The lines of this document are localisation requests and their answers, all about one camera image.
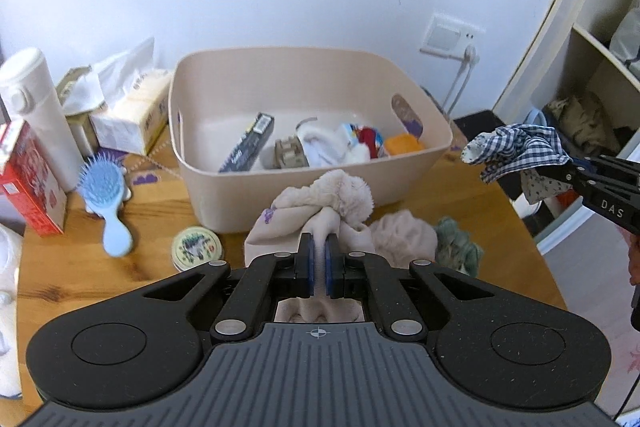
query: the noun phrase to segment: plastic bag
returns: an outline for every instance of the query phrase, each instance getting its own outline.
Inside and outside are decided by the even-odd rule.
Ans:
[[[640,7],[622,19],[611,38],[609,50],[636,78],[640,78]]]

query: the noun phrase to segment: orange sponge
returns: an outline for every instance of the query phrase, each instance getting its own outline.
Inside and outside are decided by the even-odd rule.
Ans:
[[[408,152],[418,152],[426,149],[426,147],[419,142],[413,134],[409,133],[398,134],[397,136],[387,138],[383,147],[389,156],[406,154]]]

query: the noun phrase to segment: blue hairbrush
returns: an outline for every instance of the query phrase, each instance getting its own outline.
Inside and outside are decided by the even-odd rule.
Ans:
[[[84,198],[87,211],[104,218],[104,251],[112,257],[129,253],[133,239],[129,229],[118,219],[118,209],[130,197],[124,182],[122,166],[109,155],[93,156],[82,166],[78,192]]]

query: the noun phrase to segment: floor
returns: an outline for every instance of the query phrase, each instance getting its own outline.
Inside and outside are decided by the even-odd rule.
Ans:
[[[596,404],[610,414],[617,412],[640,371],[640,333],[629,322],[634,290],[627,250],[615,225],[594,215],[545,255],[569,311],[595,324],[609,341],[611,368]],[[640,389],[626,410],[638,407]]]

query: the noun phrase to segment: checkered fabric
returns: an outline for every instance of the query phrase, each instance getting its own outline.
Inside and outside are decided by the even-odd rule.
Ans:
[[[512,124],[498,127],[492,133],[481,133],[463,149],[465,163],[485,164],[480,174],[490,183],[509,172],[544,165],[564,165],[571,158],[562,150],[560,138],[553,127]]]

